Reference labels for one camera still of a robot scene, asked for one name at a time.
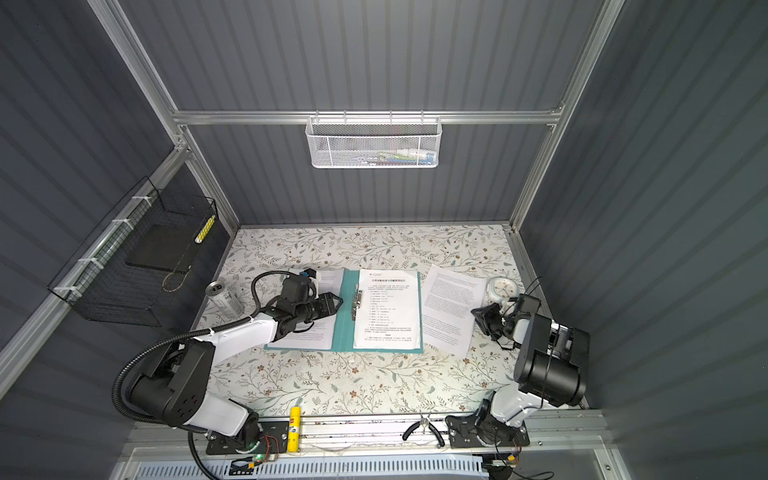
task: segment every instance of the paper sheet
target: paper sheet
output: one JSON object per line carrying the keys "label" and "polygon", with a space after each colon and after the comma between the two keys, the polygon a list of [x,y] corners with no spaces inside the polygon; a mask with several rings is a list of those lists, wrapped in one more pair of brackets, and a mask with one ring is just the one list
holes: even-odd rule
{"label": "paper sheet", "polygon": [[422,285],[424,343],[465,358],[475,328],[470,310],[480,306],[487,282],[432,265]]}
{"label": "paper sheet", "polygon": [[421,346],[419,277],[411,270],[360,270],[362,291],[355,319],[356,349]]}
{"label": "paper sheet", "polygon": [[[300,273],[303,270],[290,269],[290,272]],[[331,292],[334,295],[341,293],[341,283],[344,280],[344,269],[318,270],[317,293]],[[286,349],[301,350],[330,350],[333,344],[333,328],[336,325],[336,315],[315,321],[315,325],[309,332],[289,333],[276,342],[268,343],[268,346]],[[308,327],[299,324],[297,328]]]}

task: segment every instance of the zip tie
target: zip tie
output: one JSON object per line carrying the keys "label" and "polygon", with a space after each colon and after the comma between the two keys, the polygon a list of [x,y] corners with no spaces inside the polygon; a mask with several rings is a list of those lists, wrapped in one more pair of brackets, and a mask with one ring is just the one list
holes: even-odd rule
{"label": "zip tie", "polygon": [[140,198],[142,200],[146,200],[147,201],[147,205],[149,205],[150,207],[152,206],[152,202],[151,202],[149,197],[131,197],[131,198],[133,198],[133,199]]}
{"label": "zip tie", "polygon": [[125,223],[131,228],[131,230],[134,229],[134,226],[131,225],[131,221],[127,218],[115,219],[115,220],[112,220],[112,223]]}
{"label": "zip tie", "polygon": [[78,292],[78,288],[76,286],[55,286],[53,287],[53,290],[64,290],[65,292]]}
{"label": "zip tie", "polygon": [[98,258],[96,258],[96,257],[81,258],[81,259],[78,260],[78,262],[93,262],[94,265],[96,265],[99,270],[103,270],[104,269],[104,265],[102,265],[101,262],[99,262]]}

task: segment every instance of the gray corrugated wall panel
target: gray corrugated wall panel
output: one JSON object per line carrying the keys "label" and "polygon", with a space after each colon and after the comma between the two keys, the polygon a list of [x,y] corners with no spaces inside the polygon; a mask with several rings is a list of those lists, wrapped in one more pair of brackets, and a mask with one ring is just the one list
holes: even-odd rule
{"label": "gray corrugated wall panel", "polygon": [[[172,143],[87,2],[3,2],[0,39],[5,345],[58,269]],[[186,168],[167,189],[200,194]],[[194,321],[226,237],[219,224],[209,233],[167,329]],[[112,380],[167,335],[69,313],[0,400],[0,476],[107,478],[132,426],[111,406]]]}
{"label": "gray corrugated wall panel", "polygon": [[[188,169],[167,185],[177,194],[201,194]],[[3,478],[107,478],[133,422],[111,404],[119,369],[136,353],[173,332],[186,331],[227,246],[220,223],[208,233],[164,328],[90,322],[69,313],[0,402]],[[38,468],[46,452],[46,471]]]}
{"label": "gray corrugated wall panel", "polygon": [[172,148],[85,2],[0,5],[0,345]]}
{"label": "gray corrugated wall panel", "polygon": [[184,110],[555,108],[600,5],[123,3]]}
{"label": "gray corrugated wall panel", "polygon": [[553,314],[592,335],[587,395],[635,478],[762,475],[765,18],[626,5],[522,227]]}
{"label": "gray corrugated wall panel", "polygon": [[447,125],[440,165],[312,167],[300,126],[191,127],[243,224],[506,220],[544,125]]}

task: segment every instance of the black cable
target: black cable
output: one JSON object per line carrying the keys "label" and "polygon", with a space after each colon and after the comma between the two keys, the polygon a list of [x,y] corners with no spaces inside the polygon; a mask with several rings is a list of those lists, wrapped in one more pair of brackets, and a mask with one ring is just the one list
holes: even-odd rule
{"label": "black cable", "polygon": [[294,272],[288,272],[286,270],[270,270],[269,272],[256,275],[250,282],[250,294],[253,296],[253,301],[256,303],[256,309],[253,311],[253,313],[251,313],[251,316],[256,316],[259,310],[261,310],[261,302],[259,301],[259,296],[256,294],[256,282],[258,282],[260,279],[263,279],[265,276],[277,274],[287,276],[297,275]]}
{"label": "black cable", "polygon": [[304,333],[304,332],[309,332],[309,331],[312,329],[312,327],[314,327],[314,326],[315,326],[315,323],[314,323],[314,322],[312,322],[312,323],[310,324],[310,326],[308,326],[308,327],[307,327],[307,328],[305,328],[304,330],[294,330],[293,332],[294,332],[294,333]]}
{"label": "black cable", "polygon": [[267,303],[264,303],[264,308],[268,308],[270,306],[275,306],[275,303],[277,303],[277,300],[280,300],[280,295],[275,295],[272,298],[270,298],[270,301]]}
{"label": "black cable", "polygon": [[[235,462],[245,462],[245,465],[235,465]],[[253,457],[244,457],[244,458],[236,458],[230,463],[230,475],[232,475],[233,472],[242,472],[243,475],[248,475],[253,471],[253,468],[250,464],[255,463],[253,461]]]}
{"label": "black cable", "polygon": [[[536,278],[534,278],[533,281],[530,282],[528,286],[525,288],[525,291],[523,293],[525,293],[526,295],[530,295],[531,293],[533,293],[533,290],[536,290],[541,286],[541,279],[543,278],[544,278],[543,276],[537,276]],[[533,286],[533,284],[536,283],[536,280],[540,280],[536,288],[534,288],[533,290],[529,290]]]}
{"label": "black cable", "polygon": [[500,453],[500,451],[498,450],[498,429],[496,429],[496,430],[494,430],[494,431],[493,431],[493,446],[494,446],[494,448],[496,449],[496,458],[498,459],[498,457],[502,456],[502,454],[501,454],[501,453]]}
{"label": "black cable", "polygon": [[559,339],[560,339],[560,329],[558,328],[558,333],[554,337],[554,342],[552,343],[552,349],[551,349],[551,351],[549,353],[549,359],[547,359],[547,369],[544,371],[544,384],[541,387],[541,391],[539,392],[539,393],[541,393],[541,408],[540,409],[544,408],[544,395],[545,395],[545,392],[547,391],[547,377],[549,376],[549,366],[552,364],[552,354],[554,353],[554,346],[558,344],[558,340]]}
{"label": "black cable", "polygon": [[496,341],[496,343],[498,343],[498,346],[499,346],[499,347],[500,347],[502,350],[506,350],[507,352],[511,352],[512,350],[514,350],[514,348],[511,348],[511,349],[509,349],[509,348],[507,348],[507,347],[503,346],[501,343],[499,343],[499,342],[498,342],[498,339],[496,339],[495,341]]}
{"label": "black cable", "polygon": [[[549,480],[550,478],[554,477],[554,472],[552,472],[552,471],[539,472],[539,473],[537,473],[535,475],[532,475],[530,477],[526,477],[525,475],[521,475],[521,474],[517,473],[515,471],[515,469],[513,468],[512,469],[512,473],[514,473],[515,475],[517,475],[520,478],[524,478],[525,480]],[[549,475],[549,476],[548,477],[544,477],[544,478],[537,478],[537,477],[541,477],[542,475]]]}
{"label": "black cable", "polygon": [[203,465],[203,461],[200,460],[200,455],[197,454],[197,449],[194,447],[194,438],[192,437],[192,432],[187,432],[187,443],[190,446],[190,453],[192,454],[194,464],[197,465],[201,472],[203,472],[203,475],[205,475],[209,480],[221,480],[221,478],[218,478],[216,475],[211,473],[211,471],[208,470],[205,465]]}

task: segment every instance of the table surface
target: table surface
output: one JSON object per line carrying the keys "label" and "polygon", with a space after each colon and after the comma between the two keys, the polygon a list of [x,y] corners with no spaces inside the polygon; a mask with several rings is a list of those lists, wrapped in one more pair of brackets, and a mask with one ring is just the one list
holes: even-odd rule
{"label": "table surface", "polygon": [[[264,270],[418,270],[432,265],[471,276],[520,283],[501,225],[244,229],[237,232],[220,280],[253,310],[250,281]],[[276,276],[259,281],[269,299]],[[198,328],[226,323],[208,303]],[[507,352],[475,327],[467,358],[430,345],[423,354],[332,353],[256,347],[214,366],[208,389],[264,416],[470,412],[488,392],[514,383],[516,351]]]}

